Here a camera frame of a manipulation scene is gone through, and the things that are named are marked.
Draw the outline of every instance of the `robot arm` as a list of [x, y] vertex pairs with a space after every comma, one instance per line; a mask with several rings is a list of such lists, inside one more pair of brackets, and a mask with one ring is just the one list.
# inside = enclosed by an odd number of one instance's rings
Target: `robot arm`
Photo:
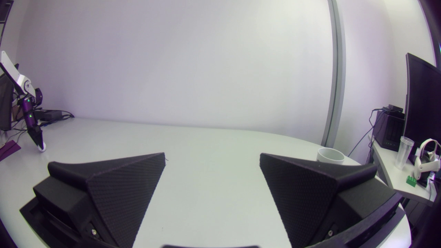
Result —
[[5, 51], [1, 52], [0, 67], [9, 79], [15, 82], [15, 90], [21, 96], [18, 104], [23, 111], [23, 118], [26, 122], [27, 132], [37, 145], [40, 151], [46, 150], [46, 144], [43, 142], [43, 132], [34, 116], [34, 106], [41, 103], [41, 91], [32, 87], [29, 78], [19, 73]]
[[[436, 143], [435, 150], [428, 153], [429, 156], [428, 161], [423, 163], [421, 162], [421, 159], [423, 157], [424, 148], [426, 144], [431, 141], [434, 141]], [[427, 171], [437, 172], [441, 168], [440, 160], [436, 159], [436, 151], [438, 146], [440, 146], [440, 144], [438, 143], [438, 141], [434, 139], [428, 139], [421, 144], [420, 147], [421, 155], [415, 159], [414, 176], [416, 180], [419, 180], [421, 178], [421, 173], [423, 172], [427, 172]]]
[[29, 93], [31, 96], [36, 97], [35, 89], [32, 87], [29, 78], [20, 74], [5, 51], [1, 52], [0, 67], [15, 82], [15, 90], [19, 94]]

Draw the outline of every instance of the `power adapter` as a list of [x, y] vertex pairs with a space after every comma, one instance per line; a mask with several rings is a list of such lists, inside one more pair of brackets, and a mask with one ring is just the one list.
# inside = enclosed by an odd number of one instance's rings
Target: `power adapter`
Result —
[[41, 121], [51, 121], [55, 119], [61, 119], [63, 113], [59, 110], [46, 110], [46, 111], [35, 111], [35, 117]]

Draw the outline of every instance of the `white wall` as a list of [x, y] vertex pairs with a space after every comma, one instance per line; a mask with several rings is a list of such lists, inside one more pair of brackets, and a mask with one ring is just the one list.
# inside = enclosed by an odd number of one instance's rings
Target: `white wall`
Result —
[[30, 0], [15, 0], [9, 12], [0, 51], [6, 51], [12, 62], [17, 63], [16, 53], [19, 43], [20, 30]]
[[17, 51], [43, 106], [320, 143], [332, 33], [322, 0], [39, 0]]
[[[433, 63], [428, 27], [417, 0], [338, 0], [346, 36], [346, 85], [334, 148], [349, 154], [370, 129], [372, 109], [405, 107], [407, 52]], [[351, 158], [364, 163], [366, 137]]]
[[406, 107], [407, 66], [406, 53], [416, 55], [435, 65], [430, 30], [424, 12], [417, 0], [386, 0], [386, 9], [392, 25], [395, 49], [395, 91], [391, 103]]

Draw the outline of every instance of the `white vr headset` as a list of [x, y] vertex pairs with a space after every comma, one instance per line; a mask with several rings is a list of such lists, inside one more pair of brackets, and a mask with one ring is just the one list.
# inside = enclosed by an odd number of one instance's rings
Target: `white vr headset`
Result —
[[[424, 163], [422, 163], [421, 160], [423, 159], [424, 156], [424, 148], [426, 147], [426, 144], [431, 141], [435, 142], [435, 150], [428, 152]], [[436, 158], [438, 146], [441, 147], [438, 141], [434, 139], [427, 139], [419, 147], [420, 155], [415, 159], [415, 167], [414, 167], [414, 177], [416, 180], [419, 180], [421, 178], [421, 173], [423, 172], [427, 172], [427, 171], [437, 172], [441, 168], [440, 160]]]

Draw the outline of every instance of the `black box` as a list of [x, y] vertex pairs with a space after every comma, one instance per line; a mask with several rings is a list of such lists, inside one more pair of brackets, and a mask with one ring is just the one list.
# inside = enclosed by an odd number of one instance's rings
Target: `black box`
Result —
[[373, 134], [381, 147], [398, 151], [404, 131], [404, 116], [401, 112], [377, 112]]

